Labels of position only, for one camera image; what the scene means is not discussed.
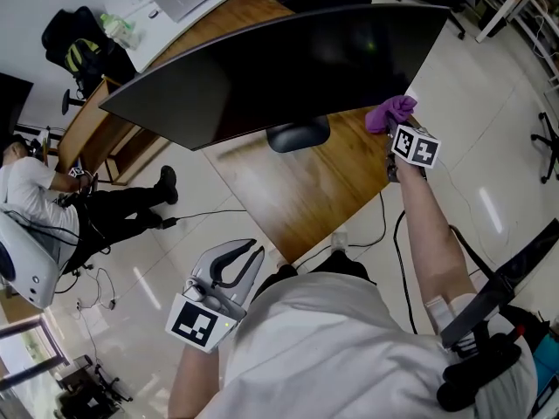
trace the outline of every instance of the wooden desk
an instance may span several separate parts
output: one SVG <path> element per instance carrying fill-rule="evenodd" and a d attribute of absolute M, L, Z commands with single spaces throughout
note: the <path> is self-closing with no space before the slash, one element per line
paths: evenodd
<path fill-rule="evenodd" d="M 154 65 L 207 40 L 290 14 L 274 0 L 228 0 L 185 32 Z M 368 110 L 330 115 L 332 134 L 316 148 L 277 154 L 269 148 L 266 133 L 258 132 L 204 149 L 231 192 L 289 262 L 388 184 L 387 138 L 365 130 Z"/>
<path fill-rule="evenodd" d="M 103 162 L 110 182 L 125 186 L 168 142 L 119 116 L 99 109 L 117 85 L 103 79 L 74 117 L 58 146 L 58 172 L 66 174 L 80 159 L 92 174 Z"/>

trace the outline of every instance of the wooden cabinet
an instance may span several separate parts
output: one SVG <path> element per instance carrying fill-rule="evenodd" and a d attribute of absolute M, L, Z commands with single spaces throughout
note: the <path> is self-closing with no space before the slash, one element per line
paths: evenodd
<path fill-rule="evenodd" d="M 110 182 L 127 185 L 146 164 L 169 144 L 99 104 L 118 86 L 103 80 L 79 110 L 60 140 L 57 171 L 67 173 L 78 159 L 92 174 L 106 163 Z"/>

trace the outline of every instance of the black monitor screen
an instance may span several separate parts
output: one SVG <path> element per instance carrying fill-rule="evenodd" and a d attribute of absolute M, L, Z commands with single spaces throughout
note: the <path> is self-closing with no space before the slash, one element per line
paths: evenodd
<path fill-rule="evenodd" d="M 283 17 L 214 39 L 103 101 L 188 149 L 404 94 L 448 10 L 359 5 Z"/>
<path fill-rule="evenodd" d="M 31 82 L 0 73 L 0 88 L 3 93 L 0 104 L 0 131 L 3 137 L 13 134 L 32 87 Z"/>

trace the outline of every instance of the black backpack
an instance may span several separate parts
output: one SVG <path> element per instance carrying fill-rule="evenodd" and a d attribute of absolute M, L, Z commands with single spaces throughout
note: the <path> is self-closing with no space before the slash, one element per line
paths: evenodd
<path fill-rule="evenodd" d="M 90 95 L 100 83 L 107 64 L 107 55 L 94 42 L 79 38 L 68 48 L 65 69 L 76 79 L 82 95 Z"/>

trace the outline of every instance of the power cord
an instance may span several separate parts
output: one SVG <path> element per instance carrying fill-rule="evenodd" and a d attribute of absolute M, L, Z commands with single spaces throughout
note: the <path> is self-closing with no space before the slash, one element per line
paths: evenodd
<path fill-rule="evenodd" d="M 210 216 L 212 214 L 218 214 L 218 213 L 245 213 L 245 212 L 246 209 L 221 209 L 219 211 L 209 211 L 206 213 L 192 214 L 190 216 L 170 217 L 169 219 L 165 219 L 161 223 L 161 229 L 166 230 L 167 228 L 174 227 L 179 220 L 191 219 L 192 217 Z"/>
<path fill-rule="evenodd" d="M 99 306 L 107 309 L 108 311 L 114 310 L 114 308 L 116 306 L 116 293 L 114 292 L 113 280 L 109 276 L 108 271 L 105 270 L 103 267 L 99 267 L 97 269 L 97 274 L 95 275 L 95 278 L 94 278 L 87 271 L 87 270 L 92 270 L 92 269 L 93 269 L 92 265 L 90 265 L 88 268 L 86 268 L 86 275 L 89 278 L 93 279 L 95 281 L 95 283 L 97 284 L 97 297 L 95 298 L 95 301 L 90 306 L 83 306 L 81 301 L 78 299 L 78 302 L 77 302 L 78 310 L 83 311 L 85 309 L 91 309 L 92 307 L 95 307 L 98 303 L 99 303 Z M 102 289 L 101 289 L 101 284 L 99 282 L 99 275 L 100 275 L 101 271 L 105 272 L 105 274 L 107 275 L 107 279 L 108 279 L 109 283 L 111 284 L 111 289 L 113 290 L 113 299 L 111 299 L 108 306 L 105 306 L 103 304 L 103 302 L 101 301 L 101 297 L 102 297 L 102 294 L 103 294 Z"/>
<path fill-rule="evenodd" d="M 97 357 L 97 345 L 95 344 L 95 341 L 93 340 L 93 336 L 91 335 L 91 331 L 89 330 L 89 325 L 87 324 L 86 317 L 81 313 L 81 309 L 79 307 L 78 307 L 78 314 L 79 314 L 78 319 L 83 319 L 84 320 L 84 325 L 86 325 L 87 335 L 89 335 L 89 340 L 91 340 L 91 342 L 93 344 L 93 352 L 94 352 L 94 357 L 95 357 L 95 363 L 101 364 L 101 361 Z"/>
<path fill-rule="evenodd" d="M 548 4 L 545 0 L 541 0 L 541 1 L 543 3 L 542 10 L 545 8 L 545 15 L 547 16 L 549 14 Z M 538 31 L 535 34 L 535 38 L 538 39 L 538 36 L 540 35 L 540 32 L 542 31 L 543 24 L 545 24 L 545 17 L 544 16 L 535 16 L 534 18 L 540 18 L 542 20 L 542 22 L 540 23 L 540 27 L 538 28 Z M 534 53 L 538 58 L 545 59 L 545 56 L 542 56 L 539 52 L 536 52 L 535 41 L 534 41 L 534 46 L 532 47 L 532 53 Z M 553 58 L 556 54 L 559 54 L 559 52 L 553 52 L 552 54 L 549 55 L 549 57 Z"/>
<path fill-rule="evenodd" d="M 364 248 L 366 249 L 363 253 L 365 253 L 370 247 L 372 247 L 373 245 L 378 244 L 379 242 L 381 242 L 384 239 L 384 236 L 386 236 L 386 213 L 384 210 L 384 199 L 383 199 L 383 193 L 379 192 L 378 195 L 381 197 L 381 206 L 383 208 L 383 234 L 381 234 L 381 236 L 371 242 L 370 244 L 348 244 L 348 247 L 356 247 L 356 248 Z M 332 245 L 326 245 L 325 247 L 321 248 L 320 250 L 318 250 L 313 256 L 310 256 L 309 258 L 305 259 L 303 262 L 301 262 L 299 265 L 297 265 L 295 267 L 295 270 L 299 270 L 299 268 L 304 265 L 305 263 L 307 263 L 308 261 L 310 261 L 313 258 L 316 258 L 318 255 L 320 255 L 323 251 L 327 250 L 328 248 L 330 248 Z"/>
<path fill-rule="evenodd" d="M 405 216 L 405 210 L 400 213 L 398 216 L 398 220 L 396 220 L 396 227 L 394 228 L 394 235 L 392 239 L 394 240 L 394 246 L 396 247 L 396 254 L 398 255 L 398 261 L 400 262 L 400 271 L 402 272 L 402 284 L 404 285 L 404 295 L 405 295 L 405 302 L 408 305 L 408 315 L 410 316 L 410 324 L 411 329 L 413 330 L 414 334 L 418 334 L 418 330 L 416 329 L 416 323 L 413 319 L 413 312 L 411 311 L 411 301 L 410 301 L 410 294 L 408 292 L 408 282 L 405 278 L 405 270 L 404 270 L 404 262 L 402 262 L 402 253 L 400 253 L 400 247 L 398 246 L 398 228 L 400 227 L 400 223 Z"/>
<path fill-rule="evenodd" d="M 77 272 L 77 273 L 75 274 L 75 277 L 76 277 L 76 279 L 74 279 L 74 281 L 73 281 L 72 285 L 70 285 L 70 287 L 68 287 L 67 289 L 65 289 L 65 290 L 63 290 L 63 291 L 55 292 L 55 294 L 61 295 L 62 293 L 69 292 L 69 291 L 78 283 L 79 272 Z"/>
<path fill-rule="evenodd" d="M 15 215 L 21 217 L 21 218 L 22 218 L 24 221 L 26 221 L 29 225 L 32 225 L 32 226 L 34 226 L 34 227 L 36 227 L 36 228 L 43 228 L 43 229 L 45 229 L 45 230 L 63 231 L 63 232 L 65 232 L 66 234 L 69 234 L 70 236 L 74 236 L 74 237 L 75 237 L 76 239 L 78 239 L 78 240 L 82 240 L 82 239 L 79 238 L 79 235 L 77 235 L 77 234 L 74 233 L 73 231 L 70 231 L 70 230 L 68 230 L 68 229 L 66 229 L 66 228 L 62 228 L 62 227 L 53 227 L 53 226 L 50 226 L 50 225 L 43 225 L 43 224 L 41 224 L 41 223 L 33 222 L 32 220 L 28 219 L 27 217 L 23 216 L 22 214 L 18 213 L 17 211 L 14 211 L 13 209 L 11 209 L 11 210 L 9 210 L 9 211 L 5 211 L 4 214 L 15 214 Z M 47 234 L 47 236 L 51 236 L 51 237 L 54 237 L 55 239 L 59 239 L 58 237 L 55 237 L 55 236 L 52 236 L 52 235 L 48 235 L 48 234 Z M 74 247 L 77 246 L 77 244 L 70 244 L 70 243 L 68 243 L 68 242 L 66 242 L 66 241 L 64 241 L 64 240 L 62 240 L 62 239 L 60 239 L 60 242 L 64 242 L 65 244 L 68 244 L 68 245 L 73 245 Z"/>

